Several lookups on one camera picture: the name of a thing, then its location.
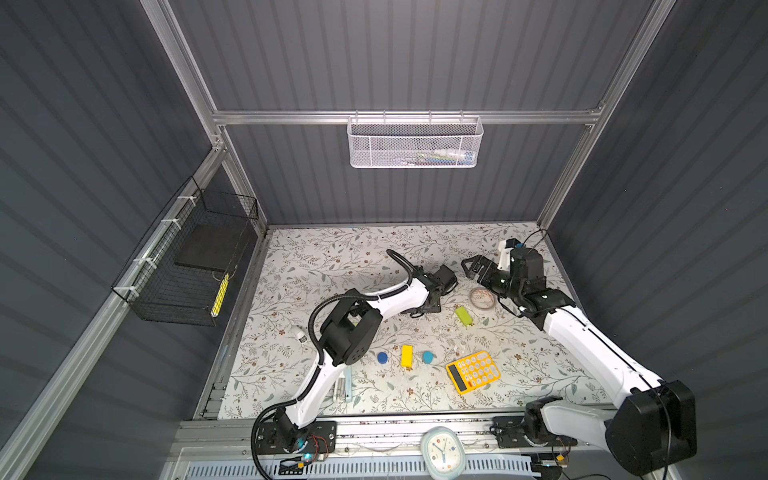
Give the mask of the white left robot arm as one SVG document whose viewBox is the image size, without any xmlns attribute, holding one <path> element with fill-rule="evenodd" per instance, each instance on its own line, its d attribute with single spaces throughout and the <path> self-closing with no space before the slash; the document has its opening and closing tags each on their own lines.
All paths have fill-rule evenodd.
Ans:
<svg viewBox="0 0 768 480">
<path fill-rule="evenodd" d="M 458 284 L 456 274 L 442 265 L 434 273 L 421 267 L 402 282 L 378 292 L 351 289 L 321 303 L 310 315 L 308 332 L 317 355 L 296 396 L 283 408 L 290 425 L 313 423 L 323 399 L 343 370 L 369 350 L 383 321 L 400 314 L 414 317 L 441 311 L 441 298 Z"/>
</svg>

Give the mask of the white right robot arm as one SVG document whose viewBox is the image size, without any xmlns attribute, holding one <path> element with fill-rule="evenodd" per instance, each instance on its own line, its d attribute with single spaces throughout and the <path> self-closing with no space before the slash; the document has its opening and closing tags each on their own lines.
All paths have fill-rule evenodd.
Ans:
<svg viewBox="0 0 768 480">
<path fill-rule="evenodd" d="M 476 255 L 461 262 L 464 274 L 518 315 L 563 345 L 604 388 L 615 411 L 549 396 L 528 403 L 522 428 L 534 445 L 570 437 L 612 454 L 627 472 L 642 477 L 698 451 L 694 393 L 667 382 L 604 335 L 559 289 L 547 285 L 539 252 L 516 239 L 499 244 L 493 261 Z"/>
</svg>

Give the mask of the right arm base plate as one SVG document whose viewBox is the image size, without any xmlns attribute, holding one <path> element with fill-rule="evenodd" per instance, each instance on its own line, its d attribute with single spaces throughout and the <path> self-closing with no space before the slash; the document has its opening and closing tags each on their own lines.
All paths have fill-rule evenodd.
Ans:
<svg viewBox="0 0 768 480">
<path fill-rule="evenodd" d="M 538 420 L 526 420 L 524 416 L 496 416 L 492 418 L 489 432 L 501 448 L 565 447 L 578 445 L 572 437 L 549 432 Z"/>
</svg>

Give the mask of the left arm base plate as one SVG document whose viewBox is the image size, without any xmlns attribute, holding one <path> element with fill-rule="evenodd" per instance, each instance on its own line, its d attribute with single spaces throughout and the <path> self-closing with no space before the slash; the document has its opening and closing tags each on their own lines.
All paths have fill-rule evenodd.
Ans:
<svg viewBox="0 0 768 480">
<path fill-rule="evenodd" d="M 315 421 L 303 429 L 267 421 L 256 427 L 251 448 L 258 455 L 333 453 L 336 434 L 334 421 Z"/>
</svg>

